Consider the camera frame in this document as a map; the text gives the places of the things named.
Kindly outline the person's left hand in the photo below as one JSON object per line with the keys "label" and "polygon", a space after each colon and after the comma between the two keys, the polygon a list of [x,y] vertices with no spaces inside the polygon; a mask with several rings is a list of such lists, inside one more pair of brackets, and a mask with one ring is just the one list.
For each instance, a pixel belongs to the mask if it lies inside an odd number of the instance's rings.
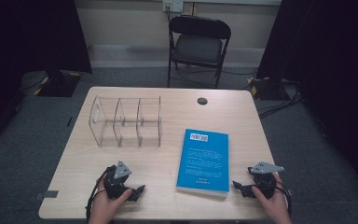
{"label": "person's left hand", "polygon": [[103,180],[99,183],[98,194],[93,198],[93,204],[90,211],[89,224],[109,224],[119,210],[119,207],[128,200],[132,194],[131,189],[126,189],[117,199],[110,199],[107,196]]}

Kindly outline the white wall outlet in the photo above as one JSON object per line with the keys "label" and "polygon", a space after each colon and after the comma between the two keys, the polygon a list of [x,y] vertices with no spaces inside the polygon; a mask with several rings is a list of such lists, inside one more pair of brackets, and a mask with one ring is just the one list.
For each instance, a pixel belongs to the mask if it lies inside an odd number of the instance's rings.
{"label": "white wall outlet", "polygon": [[163,0],[162,1],[162,10],[164,12],[175,12],[181,13],[184,9],[183,0]]}

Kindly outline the black stand base yellow tape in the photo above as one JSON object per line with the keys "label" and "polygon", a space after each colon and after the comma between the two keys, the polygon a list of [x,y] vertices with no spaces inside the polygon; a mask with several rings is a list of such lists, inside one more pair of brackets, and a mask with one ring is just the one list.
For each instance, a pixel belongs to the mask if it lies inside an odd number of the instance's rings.
{"label": "black stand base yellow tape", "polygon": [[290,96],[285,90],[283,84],[273,81],[269,77],[256,79],[248,78],[250,93],[256,100],[261,101],[289,101]]}
{"label": "black stand base yellow tape", "polygon": [[77,72],[47,70],[46,77],[34,91],[35,96],[71,97],[82,75]]}

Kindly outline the grey floor tape strip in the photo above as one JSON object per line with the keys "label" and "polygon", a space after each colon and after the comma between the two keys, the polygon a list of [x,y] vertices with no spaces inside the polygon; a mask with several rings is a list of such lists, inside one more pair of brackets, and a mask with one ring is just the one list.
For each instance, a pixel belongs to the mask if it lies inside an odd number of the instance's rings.
{"label": "grey floor tape strip", "polygon": [[38,192],[34,196],[35,200],[43,201],[45,198],[56,198],[58,196],[57,190],[45,190],[43,192]]}

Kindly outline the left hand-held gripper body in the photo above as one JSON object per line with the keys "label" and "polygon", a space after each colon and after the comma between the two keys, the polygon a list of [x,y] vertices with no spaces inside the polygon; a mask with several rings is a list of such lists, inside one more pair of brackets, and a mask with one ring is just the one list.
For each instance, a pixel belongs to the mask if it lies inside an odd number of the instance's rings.
{"label": "left hand-held gripper body", "polygon": [[124,183],[130,174],[131,169],[123,161],[107,168],[103,184],[110,199],[120,197],[128,189]]}

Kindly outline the black folding chair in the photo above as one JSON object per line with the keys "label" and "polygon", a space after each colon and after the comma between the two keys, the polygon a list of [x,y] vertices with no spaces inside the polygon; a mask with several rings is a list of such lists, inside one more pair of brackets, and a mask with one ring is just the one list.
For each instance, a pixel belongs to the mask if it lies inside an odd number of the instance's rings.
{"label": "black folding chair", "polygon": [[179,15],[169,21],[169,61],[167,86],[171,86],[172,65],[214,68],[217,88],[231,38],[231,29],[220,20]]}

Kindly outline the blue book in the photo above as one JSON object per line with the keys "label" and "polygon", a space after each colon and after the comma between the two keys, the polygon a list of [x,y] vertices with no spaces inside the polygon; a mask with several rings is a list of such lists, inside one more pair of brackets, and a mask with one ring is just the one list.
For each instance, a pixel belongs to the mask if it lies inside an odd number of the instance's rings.
{"label": "blue book", "polygon": [[229,137],[186,129],[176,188],[226,198],[229,193]]}

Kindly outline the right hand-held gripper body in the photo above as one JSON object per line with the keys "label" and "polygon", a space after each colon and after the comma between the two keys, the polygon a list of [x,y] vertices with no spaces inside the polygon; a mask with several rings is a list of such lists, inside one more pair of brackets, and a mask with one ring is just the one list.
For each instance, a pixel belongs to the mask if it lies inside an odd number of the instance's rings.
{"label": "right hand-held gripper body", "polygon": [[276,187],[276,179],[273,176],[275,172],[282,172],[284,168],[275,164],[270,164],[265,161],[260,161],[253,167],[248,168],[250,175],[254,177],[255,185],[264,194],[267,199],[270,199]]}

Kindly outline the clear acrylic divided rack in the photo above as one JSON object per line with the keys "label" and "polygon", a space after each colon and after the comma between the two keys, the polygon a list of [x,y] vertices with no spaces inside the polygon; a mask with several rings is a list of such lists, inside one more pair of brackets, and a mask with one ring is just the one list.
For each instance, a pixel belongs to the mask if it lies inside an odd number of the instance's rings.
{"label": "clear acrylic divided rack", "polygon": [[161,98],[96,96],[89,127],[99,147],[159,147]]}

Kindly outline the black curtain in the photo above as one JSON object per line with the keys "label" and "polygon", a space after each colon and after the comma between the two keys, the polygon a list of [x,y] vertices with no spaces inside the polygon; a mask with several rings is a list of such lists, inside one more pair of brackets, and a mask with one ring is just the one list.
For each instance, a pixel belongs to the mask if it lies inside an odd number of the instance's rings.
{"label": "black curtain", "polygon": [[358,174],[358,0],[281,0],[257,75],[298,82]]}
{"label": "black curtain", "polygon": [[75,0],[0,0],[0,129],[20,104],[31,71],[89,73]]}

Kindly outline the person's right hand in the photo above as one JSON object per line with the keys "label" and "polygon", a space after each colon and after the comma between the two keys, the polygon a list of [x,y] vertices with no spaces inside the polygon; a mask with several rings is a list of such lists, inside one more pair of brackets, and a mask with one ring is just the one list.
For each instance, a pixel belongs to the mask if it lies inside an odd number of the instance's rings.
{"label": "person's right hand", "polygon": [[288,212],[288,200],[283,193],[282,180],[277,173],[273,173],[273,176],[276,180],[276,189],[271,198],[267,199],[257,187],[252,187],[252,192],[274,224],[292,224]]}

